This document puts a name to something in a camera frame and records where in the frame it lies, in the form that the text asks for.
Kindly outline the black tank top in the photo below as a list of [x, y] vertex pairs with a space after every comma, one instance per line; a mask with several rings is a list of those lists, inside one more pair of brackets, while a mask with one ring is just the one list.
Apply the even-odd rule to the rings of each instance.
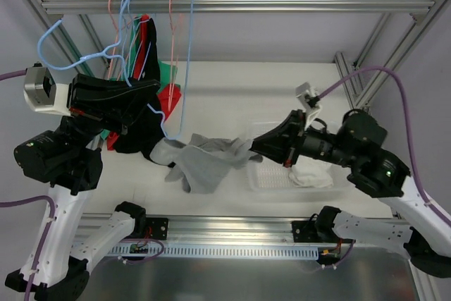
[[[137, 82], [137, 72], [141, 72], [140, 81], [156, 80], [161, 85], [161, 71], [157, 54], [157, 35], [154, 21], [149, 19], [143, 24], [145, 39], [145, 55], [143, 62], [136, 61], [131, 83]], [[163, 116], [154, 113], [147, 106], [138, 116], [133, 125], [128, 128], [126, 135], [119, 135], [112, 144], [112, 149], [122, 154], [141, 153], [142, 156], [151, 161], [151, 152], [155, 146], [164, 138], [161, 129]]]

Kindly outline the white tank top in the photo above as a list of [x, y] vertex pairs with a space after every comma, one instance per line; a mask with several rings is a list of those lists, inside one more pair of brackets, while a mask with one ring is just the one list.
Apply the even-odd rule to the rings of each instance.
[[288, 171], [288, 177], [300, 188], [329, 188], [333, 184], [330, 168], [329, 163], [302, 156]]

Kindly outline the grey tank top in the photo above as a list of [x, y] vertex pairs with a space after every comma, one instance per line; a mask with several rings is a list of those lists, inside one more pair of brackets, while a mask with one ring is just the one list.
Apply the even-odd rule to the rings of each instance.
[[232, 169], [250, 161], [261, 163], [263, 156], [250, 150], [251, 140], [207, 138], [192, 134], [189, 143], [164, 138], [149, 154], [155, 164], [171, 167], [166, 182], [180, 181], [192, 194], [212, 194]]

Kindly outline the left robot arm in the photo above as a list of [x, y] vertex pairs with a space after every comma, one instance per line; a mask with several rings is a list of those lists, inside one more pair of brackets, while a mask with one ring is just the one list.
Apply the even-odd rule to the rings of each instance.
[[26, 263], [7, 275], [8, 288], [25, 299], [76, 300], [89, 276], [110, 250], [126, 237], [140, 238], [147, 229], [146, 211], [120, 203], [100, 229], [73, 247], [83, 211], [97, 188], [103, 163], [90, 143], [103, 130], [126, 134], [155, 98], [156, 80], [108, 81], [79, 74], [71, 83], [54, 81], [45, 67], [29, 69], [24, 96], [36, 112], [61, 117], [47, 130], [13, 152], [23, 174], [49, 185], [38, 239]]

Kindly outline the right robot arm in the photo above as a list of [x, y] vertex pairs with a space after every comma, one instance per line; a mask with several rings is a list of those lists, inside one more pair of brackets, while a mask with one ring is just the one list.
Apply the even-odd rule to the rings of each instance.
[[251, 150], [286, 168], [299, 156], [348, 168], [347, 180], [364, 194], [401, 213], [405, 225], [352, 215], [325, 206], [314, 232], [323, 242], [356, 240], [395, 252], [418, 270], [450, 277], [450, 220], [436, 204], [426, 201], [408, 166], [382, 147], [387, 132], [361, 109], [348, 111], [336, 134], [306, 126], [306, 114], [291, 111], [273, 130], [258, 136]]

